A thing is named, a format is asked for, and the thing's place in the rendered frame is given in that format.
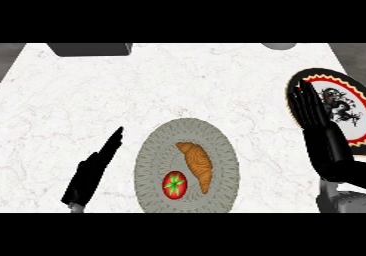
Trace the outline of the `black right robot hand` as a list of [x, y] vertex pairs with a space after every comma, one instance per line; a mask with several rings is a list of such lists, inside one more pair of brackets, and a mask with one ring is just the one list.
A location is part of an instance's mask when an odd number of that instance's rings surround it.
[[312, 166], [330, 182], [349, 183], [366, 189], [366, 162], [355, 160], [340, 126], [331, 121], [311, 82], [288, 93], [288, 105], [303, 130]]

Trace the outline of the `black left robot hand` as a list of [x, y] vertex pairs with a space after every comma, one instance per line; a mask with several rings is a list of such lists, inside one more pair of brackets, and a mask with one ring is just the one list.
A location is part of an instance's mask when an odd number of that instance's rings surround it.
[[123, 145], [123, 131], [125, 127], [120, 127], [107, 140], [102, 149], [95, 151], [88, 159], [79, 163], [77, 171], [61, 199], [68, 206], [80, 205], [85, 207], [94, 197], [105, 169]]

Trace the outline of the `black rimmed dragon plate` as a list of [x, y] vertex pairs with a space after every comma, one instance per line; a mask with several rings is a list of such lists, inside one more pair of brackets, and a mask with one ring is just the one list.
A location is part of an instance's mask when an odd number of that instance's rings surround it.
[[339, 124], [355, 155], [366, 156], [366, 86], [349, 75], [325, 68], [305, 69], [291, 77], [287, 92], [311, 82], [330, 119]]

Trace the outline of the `grey oval woven placemat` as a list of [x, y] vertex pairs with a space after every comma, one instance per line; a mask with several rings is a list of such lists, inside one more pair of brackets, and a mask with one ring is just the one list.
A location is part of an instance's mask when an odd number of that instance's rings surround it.
[[[201, 192], [198, 179], [178, 149], [179, 142], [198, 144], [210, 156], [213, 179], [207, 194]], [[175, 170], [188, 179], [187, 194], [179, 200], [170, 200], [163, 192], [164, 177]], [[148, 213], [228, 213], [232, 210], [240, 189], [240, 162], [228, 137], [207, 121], [176, 119], [151, 133], [136, 158], [135, 189], [141, 207]]]

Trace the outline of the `brown croissant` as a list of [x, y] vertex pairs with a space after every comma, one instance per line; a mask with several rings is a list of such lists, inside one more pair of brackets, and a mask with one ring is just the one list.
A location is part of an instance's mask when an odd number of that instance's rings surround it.
[[204, 148], [192, 142], [179, 142], [176, 146], [185, 155], [190, 170], [198, 179], [201, 192], [207, 194], [213, 179], [213, 163], [210, 156]]

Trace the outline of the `red tomato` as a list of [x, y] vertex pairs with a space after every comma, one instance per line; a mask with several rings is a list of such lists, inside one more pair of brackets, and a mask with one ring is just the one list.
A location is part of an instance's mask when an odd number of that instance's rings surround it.
[[175, 170], [172, 171], [163, 180], [163, 192], [170, 200], [179, 200], [188, 190], [188, 179], [185, 174]]

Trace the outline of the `grey round object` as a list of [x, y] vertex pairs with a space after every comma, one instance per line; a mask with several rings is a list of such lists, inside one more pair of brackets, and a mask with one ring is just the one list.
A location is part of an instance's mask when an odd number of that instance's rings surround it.
[[290, 50], [297, 43], [262, 43], [272, 50]]

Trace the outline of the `dark grey appliance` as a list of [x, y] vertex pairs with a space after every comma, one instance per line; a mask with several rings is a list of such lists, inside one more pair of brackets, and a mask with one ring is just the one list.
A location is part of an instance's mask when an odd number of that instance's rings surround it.
[[49, 43], [48, 46], [61, 57], [128, 56], [132, 43]]

